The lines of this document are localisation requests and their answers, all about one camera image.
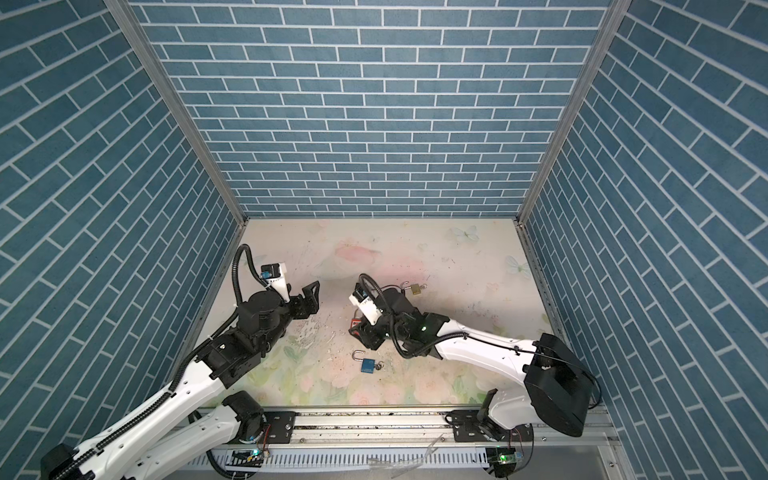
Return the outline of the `blue padlock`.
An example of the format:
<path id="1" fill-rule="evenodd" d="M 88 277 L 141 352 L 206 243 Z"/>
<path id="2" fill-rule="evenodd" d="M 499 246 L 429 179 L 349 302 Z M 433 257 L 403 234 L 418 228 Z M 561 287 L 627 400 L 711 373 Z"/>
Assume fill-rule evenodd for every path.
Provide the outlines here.
<path id="1" fill-rule="evenodd" d="M 360 364 L 361 373 L 374 374 L 375 372 L 382 370 L 384 366 L 382 361 L 365 357 L 363 350 L 354 350 L 351 357 L 354 361 Z"/>

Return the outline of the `brass padlock shackle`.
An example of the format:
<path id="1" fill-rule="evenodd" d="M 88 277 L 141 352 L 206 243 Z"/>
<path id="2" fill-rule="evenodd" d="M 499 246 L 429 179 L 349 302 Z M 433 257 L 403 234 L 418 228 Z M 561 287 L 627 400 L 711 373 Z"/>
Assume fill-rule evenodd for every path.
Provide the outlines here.
<path id="1" fill-rule="evenodd" d="M 410 293 L 412 295 L 421 295 L 427 288 L 426 284 L 411 283 L 409 281 L 403 282 L 400 285 L 400 289 L 404 293 Z"/>

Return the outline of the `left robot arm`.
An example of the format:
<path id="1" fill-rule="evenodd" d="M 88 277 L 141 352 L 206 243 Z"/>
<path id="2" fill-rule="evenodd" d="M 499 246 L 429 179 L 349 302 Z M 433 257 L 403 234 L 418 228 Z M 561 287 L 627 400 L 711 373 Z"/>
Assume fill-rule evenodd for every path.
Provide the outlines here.
<path id="1" fill-rule="evenodd" d="M 44 479 L 163 479 L 230 441 L 256 448 L 267 439 L 263 408 L 248 393 L 206 404 L 258 366 L 294 320 L 319 310 L 320 284 L 294 295 L 282 263 L 256 267 L 248 245 L 234 254 L 232 314 L 179 364 L 168 385 L 121 420 L 75 447 L 60 444 L 41 460 Z"/>

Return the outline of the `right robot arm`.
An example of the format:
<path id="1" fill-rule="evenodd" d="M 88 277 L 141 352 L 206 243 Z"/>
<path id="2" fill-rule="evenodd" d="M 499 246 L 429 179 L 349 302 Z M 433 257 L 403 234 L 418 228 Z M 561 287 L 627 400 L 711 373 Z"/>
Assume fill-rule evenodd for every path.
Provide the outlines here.
<path id="1" fill-rule="evenodd" d="M 498 388 L 487 392 L 468 423 L 488 438 L 501 440 L 516 427 L 536 422 L 578 438 L 588 412 L 601 401 L 595 376 L 553 334 L 525 340 L 476 330 L 418 310 L 404 289 L 383 288 L 365 273 L 359 275 L 350 301 L 362 316 L 349 332 L 369 350 L 391 341 L 403 359 L 459 361 L 523 386 L 522 394 Z"/>

